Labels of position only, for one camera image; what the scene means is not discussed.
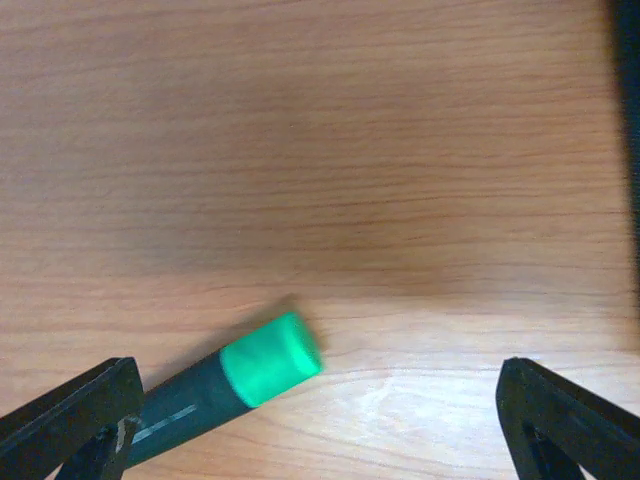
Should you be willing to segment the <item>black student backpack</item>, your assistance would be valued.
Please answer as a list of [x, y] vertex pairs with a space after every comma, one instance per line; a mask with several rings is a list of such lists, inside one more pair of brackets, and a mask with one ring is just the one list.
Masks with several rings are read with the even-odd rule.
[[636, 310], [639, 310], [639, 2], [609, 1], [608, 7], [629, 184]]

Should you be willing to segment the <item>green highlighter marker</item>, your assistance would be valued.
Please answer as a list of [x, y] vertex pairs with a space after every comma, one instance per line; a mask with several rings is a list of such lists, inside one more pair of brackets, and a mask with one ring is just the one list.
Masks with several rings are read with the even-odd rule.
[[127, 466], [222, 426], [322, 370], [306, 322], [287, 312], [148, 391]]

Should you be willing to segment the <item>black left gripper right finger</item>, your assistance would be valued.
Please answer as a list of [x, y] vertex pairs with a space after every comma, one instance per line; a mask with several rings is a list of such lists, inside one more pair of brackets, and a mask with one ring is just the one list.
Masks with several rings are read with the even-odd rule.
[[503, 362], [496, 406], [520, 479], [639, 477], [639, 418], [528, 358]]

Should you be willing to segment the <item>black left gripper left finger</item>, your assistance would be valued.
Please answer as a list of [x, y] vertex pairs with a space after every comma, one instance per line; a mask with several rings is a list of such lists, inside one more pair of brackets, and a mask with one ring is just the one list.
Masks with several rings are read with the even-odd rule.
[[120, 479], [143, 401], [134, 358], [100, 363], [1, 418], [1, 477]]

